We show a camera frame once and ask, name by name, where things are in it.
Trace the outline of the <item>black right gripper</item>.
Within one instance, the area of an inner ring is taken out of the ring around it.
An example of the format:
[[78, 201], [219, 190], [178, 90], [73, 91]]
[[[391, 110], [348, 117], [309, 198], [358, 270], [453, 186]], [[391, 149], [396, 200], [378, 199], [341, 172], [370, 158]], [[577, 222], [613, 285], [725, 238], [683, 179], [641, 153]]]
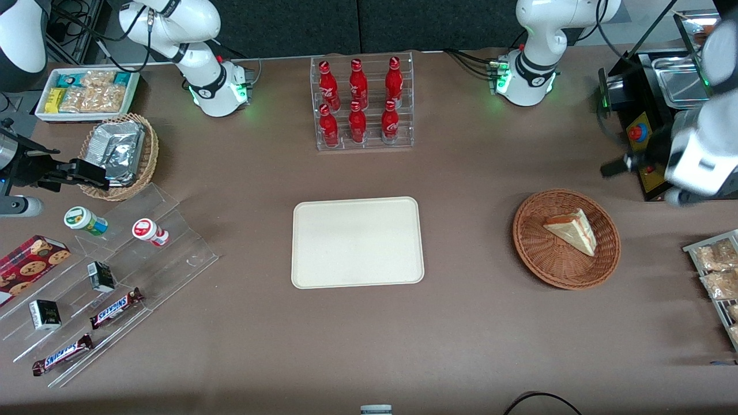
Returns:
[[42, 187], [58, 192], [61, 184], [89, 186], [108, 191], [105, 168], [82, 159], [61, 163], [52, 158], [58, 149], [22, 136], [2, 135], [2, 184], [5, 187]]

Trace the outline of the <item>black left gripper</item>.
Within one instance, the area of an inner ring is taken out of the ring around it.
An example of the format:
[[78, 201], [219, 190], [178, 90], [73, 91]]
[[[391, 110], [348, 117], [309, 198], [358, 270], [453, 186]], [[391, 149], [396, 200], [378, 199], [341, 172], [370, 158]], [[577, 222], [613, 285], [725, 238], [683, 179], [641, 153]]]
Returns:
[[603, 178], [611, 178], [642, 168], [666, 167], [672, 144], [673, 123], [653, 130], [645, 123], [634, 126], [634, 156], [622, 156], [600, 167]]

